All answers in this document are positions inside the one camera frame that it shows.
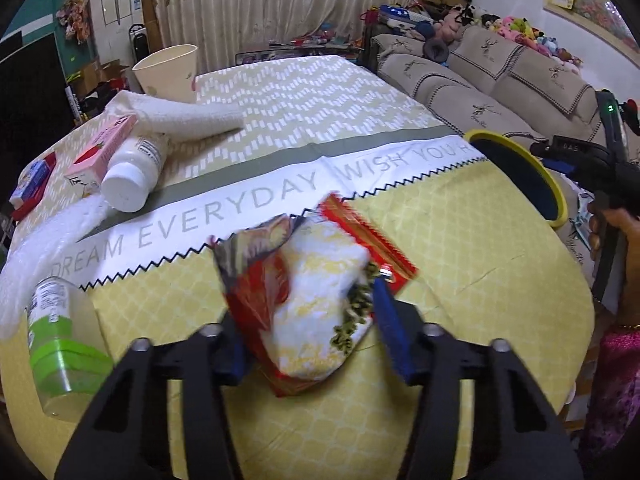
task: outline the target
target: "person's hand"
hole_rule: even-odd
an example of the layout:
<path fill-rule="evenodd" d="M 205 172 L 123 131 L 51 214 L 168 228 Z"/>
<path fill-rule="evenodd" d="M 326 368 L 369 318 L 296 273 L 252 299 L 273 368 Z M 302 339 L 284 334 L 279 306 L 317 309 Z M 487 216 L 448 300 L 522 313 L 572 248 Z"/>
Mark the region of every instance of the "person's hand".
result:
<path fill-rule="evenodd" d="M 591 246 L 591 259 L 595 260 L 601 248 L 600 218 L 596 213 L 600 213 L 613 227 L 620 229 L 628 243 L 626 250 L 626 283 L 621 298 L 621 308 L 619 309 L 619 322 L 622 324 L 640 324 L 640 220 L 634 218 L 629 211 L 621 209 L 605 209 L 597 211 L 595 203 L 588 205 L 593 217 L 589 220 L 589 245 Z"/>

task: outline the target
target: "paper cup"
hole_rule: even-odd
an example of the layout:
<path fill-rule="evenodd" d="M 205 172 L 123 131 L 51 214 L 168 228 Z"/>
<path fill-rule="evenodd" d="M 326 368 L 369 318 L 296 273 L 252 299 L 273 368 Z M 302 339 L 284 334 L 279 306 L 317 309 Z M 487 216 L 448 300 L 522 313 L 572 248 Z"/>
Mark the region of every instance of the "paper cup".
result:
<path fill-rule="evenodd" d="M 146 94 L 181 103 L 196 102 L 195 45 L 175 45 L 145 57 L 133 73 Z"/>

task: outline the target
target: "plastic bottle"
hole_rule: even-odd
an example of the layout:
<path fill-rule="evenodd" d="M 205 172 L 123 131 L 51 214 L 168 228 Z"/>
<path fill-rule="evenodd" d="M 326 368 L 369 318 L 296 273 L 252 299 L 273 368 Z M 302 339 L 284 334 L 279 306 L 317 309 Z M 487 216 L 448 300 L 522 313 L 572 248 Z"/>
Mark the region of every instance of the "plastic bottle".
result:
<path fill-rule="evenodd" d="M 118 211 L 133 213 L 145 205 L 158 183 L 168 150 L 165 134 L 132 134 L 109 161 L 100 190 Z"/>
<path fill-rule="evenodd" d="M 78 422 L 113 369 L 94 305 L 62 278 L 46 278 L 27 309 L 29 364 L 42 411 Z"/>

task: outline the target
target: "pink box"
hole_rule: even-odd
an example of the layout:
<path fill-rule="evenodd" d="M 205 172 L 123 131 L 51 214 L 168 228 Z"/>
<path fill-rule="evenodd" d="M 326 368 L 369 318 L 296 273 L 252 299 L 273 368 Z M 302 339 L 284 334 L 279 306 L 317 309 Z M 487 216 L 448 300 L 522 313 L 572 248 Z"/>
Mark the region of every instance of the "pink box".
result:
<path fill-rule="evenodd" d="M 95 134 L 82 150 L 82 155 L 65 171 L 65 177 L 72 186 L 82 184 L 89 190 L 100 187 L 110 158 L 124 139 L 129 137 L 136 120 L 135 115 L 117 118 Z"/>

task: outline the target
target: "pink clothing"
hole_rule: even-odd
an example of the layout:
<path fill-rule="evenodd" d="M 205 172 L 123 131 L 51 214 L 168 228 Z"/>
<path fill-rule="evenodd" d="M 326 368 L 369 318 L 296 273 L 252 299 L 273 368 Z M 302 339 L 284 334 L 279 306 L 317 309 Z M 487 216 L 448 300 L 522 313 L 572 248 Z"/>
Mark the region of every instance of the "pink clothing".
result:
<path fill-rule="evenodd" d="M 578 456 L 585 474 L 616 447 L 640 408 L 640 330 L 610 329 L 600 341 Z"/>

